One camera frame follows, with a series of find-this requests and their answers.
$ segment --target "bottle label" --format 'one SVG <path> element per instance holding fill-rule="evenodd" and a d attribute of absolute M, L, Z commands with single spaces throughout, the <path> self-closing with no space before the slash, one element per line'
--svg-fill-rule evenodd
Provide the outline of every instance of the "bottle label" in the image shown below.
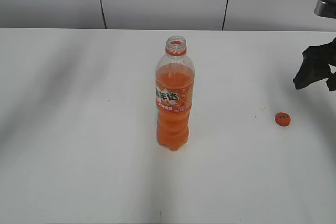
<path fill-rule="evenodd" d="M 156 82 L 156 104 L 175 113 L 185 111 L 192 104 L 193 85 L 194 82 L 181 89 L 167 89 Z"/>

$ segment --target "orange bottle cap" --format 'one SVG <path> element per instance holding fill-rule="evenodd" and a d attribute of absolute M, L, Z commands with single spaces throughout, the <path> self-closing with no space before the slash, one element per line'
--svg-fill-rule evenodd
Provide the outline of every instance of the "orange bottle cap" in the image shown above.
<path fill-rule="evenodd" d="M 286 127 L 290 124 L 290 116 L 285 112 L 280 112 L 275 116 L 275 122 L 282 127 Z"/>

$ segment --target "white table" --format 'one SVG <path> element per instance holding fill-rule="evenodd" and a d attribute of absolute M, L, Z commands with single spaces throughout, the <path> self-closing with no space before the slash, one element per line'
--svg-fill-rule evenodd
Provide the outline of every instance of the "white table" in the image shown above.
<path fill-rule="evenodd" d="M 171 152 L 154 75 L 175 34 L 196 78 Z M 292 83 L 335 36 L 0 29 L 0 223 L 336 223 L 336 93 Z"/>

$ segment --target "bottle neck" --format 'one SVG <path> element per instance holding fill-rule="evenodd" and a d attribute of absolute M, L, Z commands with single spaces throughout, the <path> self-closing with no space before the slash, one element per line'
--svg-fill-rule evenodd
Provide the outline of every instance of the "bottle neck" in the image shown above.
<path fill-rule="evenodd" d="M 183 55 L 172 55 L 170 53 L 167 52 L 167 55 L 169 58 L 173 59 L 173 60 L 180 60 L 182 59 L 183 57 L 185 57 L 187 54 L 183 54 Z"/>
<path fill-rule="evenodd" d="M 187 53 L 186 40 L 181 36 L 170 37 L 166 44 L 166 53 L 174 58 L 185 55 Z"/>

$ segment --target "plastic bottle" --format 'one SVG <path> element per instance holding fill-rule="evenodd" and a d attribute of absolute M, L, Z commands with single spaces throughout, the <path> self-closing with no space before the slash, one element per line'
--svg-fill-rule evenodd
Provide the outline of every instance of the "plastic bottle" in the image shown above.
<path fill-rule="evenodd" d="M 177 151 L 189 137 L 195 69 L 186 53 L 186 40 L 170 37 L 166 54 L 156 68 L 157 139 L 172 151 Z"/>

